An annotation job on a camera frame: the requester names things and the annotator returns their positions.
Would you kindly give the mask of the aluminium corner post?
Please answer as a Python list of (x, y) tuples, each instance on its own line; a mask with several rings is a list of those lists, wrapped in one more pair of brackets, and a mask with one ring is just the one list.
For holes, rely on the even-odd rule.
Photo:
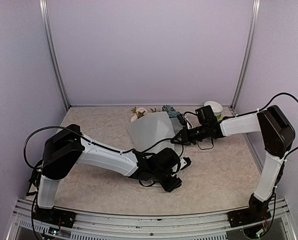
[(56, 85), (58, 87), (63, 106), (65, 110), (68, 111), (71, 107), (71, 104), (69, 101), (67, 91), (65, 89), (65, 85), (64, 85), (60, 67), (59, 67), (56, 49), (53, 42), (52, 28), (51, 28), (49, 12), (48, 12), (48, 4), (46, 0), (39, 0), (39, 9), (40, 9), (40, 14), (42, 18), (42, 24), (44, 28), (47, 48), (48, 48), (53, 72), (55, 75)]
[(257, 23), (258, 23), (258, 19), (259, 19), (261, 1), (254, 0), (252, 3), (253, 3), (253, 5), (252, 5), (249, 30), (248, 30), (248, 35), (247, 35), (247, 42), (246, 42), (245, 51), (244, 51), (244, 55), (243, 55), (243, 59), (242, 59), (241, 69), (240, 69), (239, 76), (238, 76), (238, 82), (237, 82), (235, 92), (233, 95), (233, 99), (232, 99), (231, 105), (230, 105), (232, 110), (235, 110), (237, 108), (240, 96), (242, 94), (243, 85), (246, 80), (248, 66), (249, 66), (249, 62), (250, 62), (250, 58), (251, 58), (251, 54), (252, 54), (254, 38), (255, 38), (256, 30), (257, 30)]

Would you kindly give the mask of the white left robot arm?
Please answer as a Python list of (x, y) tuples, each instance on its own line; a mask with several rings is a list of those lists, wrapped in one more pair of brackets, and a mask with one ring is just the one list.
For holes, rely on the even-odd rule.
[(170, 193), (182, 185), (177, 174), (190, 161), (165, 147), (157, 153), (149, 150), (122, 150), (100, 143), (81, 132), (79, 125), (57, 126), (58, 133), (44, 143), (42, 164), (35, 167), (40, 173), (36, 203), (39, 214), (52, 223), (59, 218), (54, 207), (59, 184), (74, 165), (89, 165), (119, 173), (138, 180), (143, 187), (159, 184)]

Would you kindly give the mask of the left aluminium corner post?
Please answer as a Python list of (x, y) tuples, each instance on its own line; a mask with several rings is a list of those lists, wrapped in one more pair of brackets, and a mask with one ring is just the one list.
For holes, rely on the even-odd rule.
[(65, 85), (64, 85), (60, 67), (59, 67), (56, 49), (53, 42), (52, 28), (51, 28), (49, 12), (48, 12), (48, 4), (46, 0), (39, 0), (39, 9), (40, 9), (40, 14), (42, 18), (42, 24), (44, 28), (47, 48), (48, 48), (53, 72), (55, 75), (56, 85), (58, 87), (63, 106), (65, 110), (68, 111), (71, 107), (71, 104), (69, 101), (67, 91), (65, 89)]

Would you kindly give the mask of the white ceramic bowl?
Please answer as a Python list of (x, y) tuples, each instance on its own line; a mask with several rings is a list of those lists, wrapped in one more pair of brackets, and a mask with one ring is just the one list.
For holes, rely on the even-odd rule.
[(218, 116), (218, 115), (222, 115), (223, 113), (223, 106), (216, 102), (216, 101), (206, 101), (204, 104), (203, 104), (204, 107), (206, 106), (211, 106), (211, 109), (214, 113), (215, 116)]

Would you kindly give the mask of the right aluminium corner post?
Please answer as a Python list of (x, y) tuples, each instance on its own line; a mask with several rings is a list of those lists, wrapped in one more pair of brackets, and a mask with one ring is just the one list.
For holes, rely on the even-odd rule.
[(248, 30), (248, 35), (247, 35), (247, 42), (246, 42), (245, 51), (244, 51), (244, 55), (243, 55), (243, 59), (242, 59), (241, 69), (240, 69), (239, 76), (238, 76), (238, 82), (237, 82), (235, 92), (233, 95), (233, 99), (232, 99), (231, 105), (230, 105), (232, 110), (235, 110), (237, 108), (240, 96), (242, 94), (243, 85), (246, 80), (248, 66), (249, 66), (249, 62), (250, 62), (250, 58), (251, 58), (251, 54), (252, 54), (254, 38), (255, 38), (256, 30), (257, 30), (257, 23), (258, 23), (258, 19), (259, 19), (261, 1), (254, 0), (252, 3), (253, 3), (253, 5), (252, 5), (249, 30)]

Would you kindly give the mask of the blue fake hydrangea stem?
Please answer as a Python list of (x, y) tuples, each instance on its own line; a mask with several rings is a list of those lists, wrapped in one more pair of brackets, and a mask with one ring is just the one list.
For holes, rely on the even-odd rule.
[(182, 115), (182, 113), (175, 110), (175, 108), (172, 105), (163, 105), (162, 111), (166, 112), (170, 119), (177, 118), (179, 115)]

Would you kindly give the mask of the green round saucer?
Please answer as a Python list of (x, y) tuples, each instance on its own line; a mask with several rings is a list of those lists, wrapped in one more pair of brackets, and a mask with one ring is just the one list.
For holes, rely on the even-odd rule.
[(219, 121), (219, 120), (221, 120), (223, 118), (223, 116), (221, 114), (219, 114), (219, 115), (216, 116), (216, 118)]

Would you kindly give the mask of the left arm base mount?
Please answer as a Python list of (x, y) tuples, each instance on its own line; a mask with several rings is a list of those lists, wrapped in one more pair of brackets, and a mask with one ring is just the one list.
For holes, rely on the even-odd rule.
[(76, 213), (69, 210), (59, 208), (45, 209), (41, 207), (34, 207), (33, 219), (43, 223), (55, 225), (58, 227), (73, 228), (76, 219)]

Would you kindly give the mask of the aluminium front rail frame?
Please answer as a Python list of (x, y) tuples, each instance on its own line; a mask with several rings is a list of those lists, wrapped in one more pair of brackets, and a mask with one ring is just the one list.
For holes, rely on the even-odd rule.
[[(32, 230), (32, 201), (18, 199), (14, 207), (6, 240), (20, 235), (20, 230)], [(61, 227), (55, 240), (226, 240), (244, 239), (244, 230), (260, 223), (231, 227), (230, 210), (185, 215), (119, 215), (71, 210), (76, 212), (72, 228)], [(276, 200), (274, 222), (261, 240), (298, 240), (298, 234), (284, 198)]]

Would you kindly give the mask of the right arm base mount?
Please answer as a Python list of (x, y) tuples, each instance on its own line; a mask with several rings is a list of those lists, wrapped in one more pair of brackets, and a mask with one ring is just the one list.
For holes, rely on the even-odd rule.
[(227, 213), (230, 227), (240, 227), (270, 219), (269, 202), (272, 197), (273, 195), (265, 201), (260, 201), (252, 194), (247, 208), (232, 210)]

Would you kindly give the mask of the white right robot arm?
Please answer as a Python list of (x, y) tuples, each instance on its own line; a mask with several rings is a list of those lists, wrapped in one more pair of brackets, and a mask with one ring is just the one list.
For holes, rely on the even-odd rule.
[(264, 107), (240, 115), (218, 120), (212, 107), (200, 107), (193, 113), (199, 126), (183, 127), (172, 139), (171, 143), (179, 145), (195, 145), (206, 138), (220, 139), (233, 135), (261, 133), (265, 161), (259, 183), (252, 194), (256, 201), (245, 210), (245, 218), (255, 222), (264, 212), (261, 203), (269, 201), (283, 173), (283, 166), (288, 156), (298, 150), (292, 147), (296, 132), (290, 121), (277, 105), (268, 102)]

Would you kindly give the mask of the white wrapping paper sheet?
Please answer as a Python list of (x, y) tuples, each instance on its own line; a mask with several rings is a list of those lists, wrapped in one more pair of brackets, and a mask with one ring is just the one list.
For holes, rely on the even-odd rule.
[(179, 120), (169, 118), (166, 112), (148, 113), (126, 126), (137, 151), (142, 152), (152, 147), (148, 152), (157, 154), (164, 148), (171, 148), (177, 155), (181, 154), (182, 146), (170, 143), (167, 139), (173, 138), (182, 128)]

